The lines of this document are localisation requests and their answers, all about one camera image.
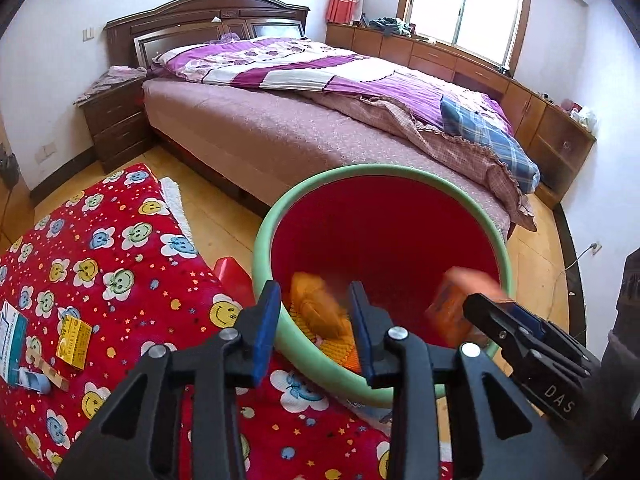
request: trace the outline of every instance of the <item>plaid pillow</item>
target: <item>plaid pillow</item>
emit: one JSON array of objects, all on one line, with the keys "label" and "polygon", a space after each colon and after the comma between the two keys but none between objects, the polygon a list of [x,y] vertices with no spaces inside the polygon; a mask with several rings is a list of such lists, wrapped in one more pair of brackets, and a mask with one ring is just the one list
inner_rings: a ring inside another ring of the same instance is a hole
[{"label": "plaid pillow", "polygon": [[540,182],[540,171],[518,141],[447,97],[440,101],[443,130],[474,144],[491,149],[507,165],[524,194],[533,193]]}]

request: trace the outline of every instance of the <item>orange box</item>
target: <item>orange box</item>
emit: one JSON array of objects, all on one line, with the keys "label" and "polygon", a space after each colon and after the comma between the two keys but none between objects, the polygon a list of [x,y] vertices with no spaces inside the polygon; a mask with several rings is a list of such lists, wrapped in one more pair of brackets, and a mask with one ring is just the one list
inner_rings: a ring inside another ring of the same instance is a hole
[{"label": "orange box", "polygon": [[451,267],[444,273],[435,300],[424,313],[431,326],[451,348],[478,339],[481,334],[462,311],[466,297],[480,292],[494,303],[511,301],[500,285],[480,270]]}]

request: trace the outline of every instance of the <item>yellow box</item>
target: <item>yellow box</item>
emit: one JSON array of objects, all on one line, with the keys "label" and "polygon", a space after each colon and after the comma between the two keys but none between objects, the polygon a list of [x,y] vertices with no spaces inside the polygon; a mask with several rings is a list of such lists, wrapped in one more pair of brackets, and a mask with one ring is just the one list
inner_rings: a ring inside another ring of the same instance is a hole
[{"label": "yellow box", "polygon": [[56,355],[74,368],[84,370],[91,333],[92,327],[84,321],[73,316],[65,316],[62,320]]}]

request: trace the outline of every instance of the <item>orange object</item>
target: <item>orange object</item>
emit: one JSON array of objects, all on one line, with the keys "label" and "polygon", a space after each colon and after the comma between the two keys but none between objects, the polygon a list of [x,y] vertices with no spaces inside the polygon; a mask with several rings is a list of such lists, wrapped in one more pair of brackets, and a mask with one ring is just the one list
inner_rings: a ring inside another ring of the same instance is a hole
[{"label": "orange object", "polygon": [[360,373],[351,322],[322,278],[306,272],[293,275],[289,315],[324,355],[348,370]]},{"label": "orange object", "polygon": [[468,340],[478,341],[479,333],[462,311],[466,297],[478,292],[494,303],[511,301],[500,285],[484,272],[451,267],[444,273],[436,298],[424,316],[449,347],[457,348]]},{"label": "orange object", "polygon": [[338,339],[347,335],[349,320],[346,313],[319,276],[306,272],[293,275],[291,306],[300,313],[311,332],[322,339]]}]

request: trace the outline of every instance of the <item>light switch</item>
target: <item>light switch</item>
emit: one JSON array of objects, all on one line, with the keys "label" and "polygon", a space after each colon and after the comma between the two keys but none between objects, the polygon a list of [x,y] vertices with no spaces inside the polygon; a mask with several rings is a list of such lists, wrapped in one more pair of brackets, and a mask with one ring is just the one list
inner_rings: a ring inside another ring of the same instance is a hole
[{"label": "light switch", "polygon": [[95,29],[93,27],[86,28],[82,31],[82,41],[89,41],[95,38]]}]

